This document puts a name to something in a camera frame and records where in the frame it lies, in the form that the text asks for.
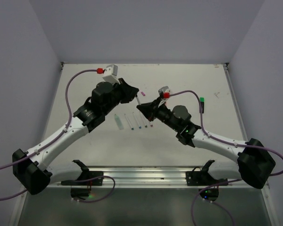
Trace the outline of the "light green highlighter body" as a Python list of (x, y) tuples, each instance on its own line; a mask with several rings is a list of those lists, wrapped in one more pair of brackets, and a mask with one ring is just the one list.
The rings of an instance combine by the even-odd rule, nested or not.
[(115, 122), (116, 122), (116, 124), (117, 124), (118, 129), (119, 129), (119, 130), (123, 130), (123, 129), (124, 129), (124, 126), (123, 126), (122, 121), (121, 121), (121, 119), (119, 118), (119, 116), (115, 114), (115, 115), (114, 115), (114, 119), (115, 119)]

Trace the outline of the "blue capped white marker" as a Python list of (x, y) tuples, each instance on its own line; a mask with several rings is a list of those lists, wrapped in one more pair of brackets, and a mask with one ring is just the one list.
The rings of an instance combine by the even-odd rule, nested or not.
[(134, 119), (135, 119), (135, 121), (136, 121), (136, 124), (137, 124), (138, 128), (141, 129), (142, 126), (141, 126), (141, 124), (140, 124), (140, 122), (139, 122), (139, 120), (138, 120), (138, 118), (137, 118), (135, 112), (133, 112), (133, 117), (134, 117)]

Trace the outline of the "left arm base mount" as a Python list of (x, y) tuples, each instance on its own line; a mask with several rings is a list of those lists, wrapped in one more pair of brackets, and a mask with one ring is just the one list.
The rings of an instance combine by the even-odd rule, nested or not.
[(71, 166), (62, 173), (62, 179), (58, 182), (62, 186), (84, 186), (84, 188), (71, 188), (70, 194), (79, 202), (90, 198), (92, 186), (102, 186), (103, 171), (92, 171), (80, 160), (73, 160)]

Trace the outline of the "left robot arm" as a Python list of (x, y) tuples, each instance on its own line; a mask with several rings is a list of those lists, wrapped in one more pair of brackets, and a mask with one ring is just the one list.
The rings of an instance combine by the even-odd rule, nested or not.
[(29, 150), (24, 152), (18, 149), (12, 154), (14, 176), (30, 194), (43, 191), (53, 182), (54, 173), (48, 170), (53, 160), (72, 143), (102, 124), (117, 105), (133, 101), (138, 91), (122, 78), (115, 84), (106, 81), (98, 83), (64, 127)]

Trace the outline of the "teal capped white marker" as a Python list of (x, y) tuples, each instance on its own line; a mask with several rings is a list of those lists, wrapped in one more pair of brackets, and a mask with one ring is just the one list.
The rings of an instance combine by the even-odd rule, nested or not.
[(124, 114), (124, 116), (125, 116), (125, 119), (126, 119), (128, 125), (129, 125), (130, 129), (131, 129), (131, 130), (134, 130), (134, 127), (133, 127), (132, 123), (130, 122), (128, 116), (127, 116), (126, 114)]

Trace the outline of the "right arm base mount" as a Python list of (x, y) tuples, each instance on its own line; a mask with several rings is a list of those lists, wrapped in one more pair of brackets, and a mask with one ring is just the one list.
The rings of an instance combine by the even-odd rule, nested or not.
[[(195, 167), (193, 170), (187, 171), (185, 173), (187, 186), (209, 186), (221, 182), (225, 182), (222, 186), (227, 186), (227, 179), (214, 179), (211, 175), (209, 175), (209, 167), (214, 162), (214, 160), (209, 160), (202, 168)], [(219, 197), (219, 186), (214, 186), (201, 192), (200, 196), (205, 200), (214, 202)]]

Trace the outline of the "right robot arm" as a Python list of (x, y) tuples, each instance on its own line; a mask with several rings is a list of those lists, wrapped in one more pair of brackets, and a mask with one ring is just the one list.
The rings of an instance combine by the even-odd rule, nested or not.
[(275, 167), (274, 159), (260, 141), (253, 138), (248, 142), (231, 140), (204, 132), (201, 126), (191, 121), (191, 115), (183, 105), (169, 110), (157, 99), (138, 105), (137, 109), (149, 121), (158, 119), (173, 129), (177, 133), (176, 138), (183, 145), (206, 149), (229, 159), (229, 162), (206, 162), (201, 171), (191, 176), (197, 185), (227, 184), (229, 179), (237, 179), (261, 189)]

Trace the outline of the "dark green capped marker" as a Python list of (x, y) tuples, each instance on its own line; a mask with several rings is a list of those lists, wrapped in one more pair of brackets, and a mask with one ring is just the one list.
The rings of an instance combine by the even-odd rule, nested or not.
[(144, 127), (147, 128), (148, 125), (147, 125), (147, 123), (146, 123), (146, 121), (145, 121), (145, 118), (144, 118), (144, 116), (143, 116), (142, 114), (141, 114), (141, 119), (142, 119), (142, 122), (143, 122)]

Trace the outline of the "black green highlighter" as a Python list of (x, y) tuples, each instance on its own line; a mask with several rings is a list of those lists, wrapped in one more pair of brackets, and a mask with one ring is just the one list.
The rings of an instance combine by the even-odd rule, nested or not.
[(201, 105), (201, 113), (204, 113), (204, 107), (205, 107), (205, 98), (200, 97), (200, 105)]

